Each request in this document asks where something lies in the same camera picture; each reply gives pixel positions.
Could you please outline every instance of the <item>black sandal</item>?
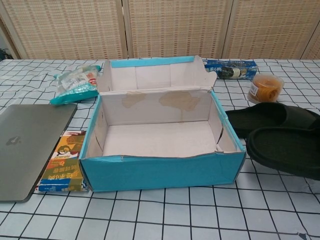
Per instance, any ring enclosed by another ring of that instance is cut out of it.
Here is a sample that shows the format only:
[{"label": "black sandal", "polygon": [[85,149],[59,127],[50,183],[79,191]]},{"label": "black sandal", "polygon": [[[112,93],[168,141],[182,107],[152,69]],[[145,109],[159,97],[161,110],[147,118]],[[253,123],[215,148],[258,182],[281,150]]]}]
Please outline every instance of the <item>black sandal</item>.
[{"label": "black sandal", "polygon": [[320,180],[320,128],[260,128],[249,134],[246,149],[261,165]]},{"label": "black sandal", "polygon": [[246,138],[253,130],[265,127],[310,129],[320,116],[297,106],[279,102],[262,102],[254,106],[225,112],[239,138]]}]

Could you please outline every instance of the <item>round container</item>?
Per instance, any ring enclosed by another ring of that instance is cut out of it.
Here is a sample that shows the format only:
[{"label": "round container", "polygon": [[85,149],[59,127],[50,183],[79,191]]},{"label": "round container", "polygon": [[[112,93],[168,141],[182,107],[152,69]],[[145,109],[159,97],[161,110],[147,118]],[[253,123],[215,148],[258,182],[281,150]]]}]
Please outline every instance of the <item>round container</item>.
[{"label": "round container", "polygon": [[275,102],[284,85],[280,77],[272,74],[257,74],[252,80],[248,99],[254,104]]}]

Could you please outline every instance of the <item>laptop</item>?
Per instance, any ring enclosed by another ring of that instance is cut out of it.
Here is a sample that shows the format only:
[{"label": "laptop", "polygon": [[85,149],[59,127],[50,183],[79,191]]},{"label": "laptop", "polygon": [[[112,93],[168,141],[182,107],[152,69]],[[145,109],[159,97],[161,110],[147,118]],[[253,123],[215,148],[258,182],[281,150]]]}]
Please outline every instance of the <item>laptop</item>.
[{"label": "laptop", "polygon": [[32,195],[75,104],[10,105],[0,114],[0,202]]}]

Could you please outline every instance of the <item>cardboard flap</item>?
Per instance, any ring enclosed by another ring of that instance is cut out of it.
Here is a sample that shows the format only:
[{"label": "cardboard flap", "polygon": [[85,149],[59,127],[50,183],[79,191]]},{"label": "cardboard flap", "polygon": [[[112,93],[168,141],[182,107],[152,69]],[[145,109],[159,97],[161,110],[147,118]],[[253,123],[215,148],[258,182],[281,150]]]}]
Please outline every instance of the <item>cardboard flap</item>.
[{"label": "cardboard flap", "polygon": [[122,59],[104,65],[99,93],[177,87],[212,88],[216,72],[207,72],[199,56]]}]

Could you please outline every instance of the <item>table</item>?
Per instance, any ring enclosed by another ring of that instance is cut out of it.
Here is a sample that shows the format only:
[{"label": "table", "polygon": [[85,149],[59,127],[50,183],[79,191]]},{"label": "table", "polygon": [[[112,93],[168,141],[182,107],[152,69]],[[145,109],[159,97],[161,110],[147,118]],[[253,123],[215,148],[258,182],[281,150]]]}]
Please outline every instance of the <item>table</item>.
[{"label": "table", "polygon": [[[320,60],[255,59],[285,81],[279,102],[320,114]],[[54,75],[103,60],[0,62],[0,113],[48,104]],[[250,81],[217,80],[225,110],[241,109]],[[96,99],[77,103],[68,129],[85,130]],[[0,203],[0,240],[320,240],[320,181],[264,167],[249,156],[234,184],[120,192],[35,192]]]}]

